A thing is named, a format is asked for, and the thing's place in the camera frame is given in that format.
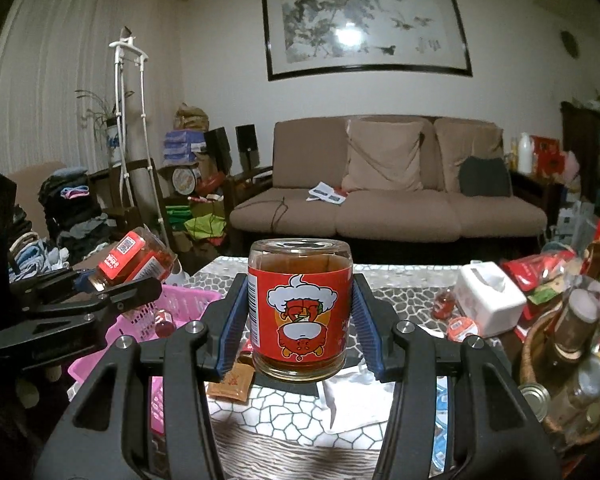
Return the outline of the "red sauce jar barcode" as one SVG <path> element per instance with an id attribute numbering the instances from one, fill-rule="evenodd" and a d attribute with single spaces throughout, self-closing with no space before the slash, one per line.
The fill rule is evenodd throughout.
<path id="1" fill-rule="evenodd" d="M 158 338 L 168 338 L 176 331 L 176 324 L 170 311 L 160 309 L 155 312 L 154 331 Z"/>

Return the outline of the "dark green cushion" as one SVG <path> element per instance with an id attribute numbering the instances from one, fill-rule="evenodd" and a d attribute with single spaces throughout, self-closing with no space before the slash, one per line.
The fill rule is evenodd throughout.
<path id="1" fill-rule="evenodd" d="M 509 171 L 502 158 L 470 156 L 460 165 L 458 180 L 465 196 L 512 196 Z"/>

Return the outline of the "framed ink painting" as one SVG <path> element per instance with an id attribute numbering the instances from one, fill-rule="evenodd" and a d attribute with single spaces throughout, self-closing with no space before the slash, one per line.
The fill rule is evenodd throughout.
<path id="1" fill-rule="evenodd" d="M 457 0 L 261 0 L 268 80 L 397 70 L 469 77 Z"/>

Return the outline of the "pink plastic basket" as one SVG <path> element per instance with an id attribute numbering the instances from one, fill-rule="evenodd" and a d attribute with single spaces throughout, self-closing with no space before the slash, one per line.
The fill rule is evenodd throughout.
<path id="1" fill-rule="evenodd" d="M 75 360 L 68 368 L 69 375 L 83 384 L 106 350 L 119 337 L 131 336 L 137 342 L 166 338 L 177 328 L 200 320 L 208 305 L 221 298 L 219 292 L 163 285 L 156 301 L 120 314 L 107 330 L 105 349 Z"/>

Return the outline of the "red lidded cup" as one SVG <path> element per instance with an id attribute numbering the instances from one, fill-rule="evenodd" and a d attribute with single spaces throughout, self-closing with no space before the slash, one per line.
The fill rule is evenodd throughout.
<path id="1" fill-rule="evenodd" d="M 471 318 L 457 316 L 451 318 L 446 328 L 446 338 L 454 342 L 463 342 L 469 336 L 479 336 L 478 325 Z"/>

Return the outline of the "red sauce jar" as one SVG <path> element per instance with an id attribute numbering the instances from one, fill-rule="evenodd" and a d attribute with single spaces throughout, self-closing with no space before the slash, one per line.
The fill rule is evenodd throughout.
<path id="1" fill-rule="evenodd" d="M 248 258 L 253 363 L 282 382 L 319 382 L 346 360 L 350 246 L 324 238 L 257 240 Z"/>

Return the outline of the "papers on sofa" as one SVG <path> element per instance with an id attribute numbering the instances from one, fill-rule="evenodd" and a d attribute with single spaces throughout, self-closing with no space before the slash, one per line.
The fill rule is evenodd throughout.
<path id="1" fill-rule="evenodd" d="M 334 188 L 324 182 L 309 189 L 308 202 L 324 202 L 332 205 L 341 205 L 346 201 L 346 196 L 338 193 Z"/>

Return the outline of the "tan sofa cushion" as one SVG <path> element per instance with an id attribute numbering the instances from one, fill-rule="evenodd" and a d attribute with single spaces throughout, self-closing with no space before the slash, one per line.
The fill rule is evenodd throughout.
<path id="1" fill-rule="evenodd" d="M 422 122 L 347 122 L 348 161 L 341 187 L 353 191 L 422 189 Z"/>

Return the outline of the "brown three-seat sofa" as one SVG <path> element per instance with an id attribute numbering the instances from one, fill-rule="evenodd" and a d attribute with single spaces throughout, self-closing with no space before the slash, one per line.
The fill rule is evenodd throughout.
<path id="1" fill-rule="evenodd" d="M 407 243 L 540 235 L 493 122 L 362 115 L 279 122 L 272 185 L 234 207 L 237 231 Z"/>

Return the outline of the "white garment steamer stand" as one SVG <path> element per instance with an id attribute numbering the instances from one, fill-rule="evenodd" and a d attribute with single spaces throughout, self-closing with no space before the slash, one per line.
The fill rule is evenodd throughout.
<path id="1" fill-rule="evenodd" d="M 120 204 L 123 209 L 134 209 L 137 212 L 137 219 L 142 218 L 140 206 L 136 203 L 131 174 L 133 171 L 144 170 L 150 183 L 160 240 L 163 241 L 166 248 L 175 252 L 175 240 L 172 229 L 164 216 L 166 205 L 163 201 L 161 185 L 158 182 L 158 174 L 149 146 L 145 98 L 145 68 L 148 55 L 143 49 L 137 47 L 131 29 L 126 26 L 122 27 L 120 37 L 111 41 L 109 47 L 114 51 L 114 120 L 119 139 L 118 192 Z M 132 129 L 129 129 L 128 99 L 133 92 L 126 88 L 125 76 L 125 69 L 128 67 L 137 69 L 138 98 L 140 99 L 140 111 L 137 113 L 138 118 L 133 122 Z"/>

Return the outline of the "potted plant blue vase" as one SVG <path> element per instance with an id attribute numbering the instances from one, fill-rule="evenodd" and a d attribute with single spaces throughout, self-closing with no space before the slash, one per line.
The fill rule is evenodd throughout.
<path id="1" fill-rule="evenodd" d="M 74 94 L 80 103 L 80 124 L 91 129 L 95 145 L 106 157 L 107 165 L 119 167 L 122 155 L 116 106 L 91 90 L 76 89 Z"/>

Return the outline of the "brown tea packet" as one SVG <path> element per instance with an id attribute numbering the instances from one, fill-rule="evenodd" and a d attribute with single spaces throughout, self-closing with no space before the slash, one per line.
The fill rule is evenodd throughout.
<path id="1" fill-rule="evenodd" d="M 253 375 L 254 368 L 250 364 L 236 362 L 220 382 L 210 382 L 207 396 L 213 399 L 246 403 Z"/>

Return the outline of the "white tissue box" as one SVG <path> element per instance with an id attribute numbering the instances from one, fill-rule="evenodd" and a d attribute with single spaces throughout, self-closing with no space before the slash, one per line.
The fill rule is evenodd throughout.
<path id="1" fill-rule="evenodd" d="M 509 332 L 518 323 L 527 298 L 495 262 L 474 262 L 460 268 L 454 286 L 458 307 L 473 320 L 483 337 Z"/>

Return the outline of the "small red jar by tissue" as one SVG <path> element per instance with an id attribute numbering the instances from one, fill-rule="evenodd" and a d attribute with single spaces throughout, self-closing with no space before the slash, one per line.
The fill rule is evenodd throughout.
<path id="1" fill-rule="evenodd" d="M 455 295 L 452 288 L 442 289 L 434 297 L 434 307 L 431 315 L 438 320 L 448 320 L 452 315 L 456 305 Z"/>

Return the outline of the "pile of folded clothes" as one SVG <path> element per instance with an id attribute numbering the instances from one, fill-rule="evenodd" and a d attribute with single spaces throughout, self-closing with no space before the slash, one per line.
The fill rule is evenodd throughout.
<path id="1" fill-rule="evenodd" d="M 56 170 L 43 182 L 38 201 L 44 209 L 48 237 L 32 230 L 32 222 L 17 204 L 7 229 L 12 283 L 67 269 L 112 237 L 112 223 L 91 192 L 83 167 Z"/>

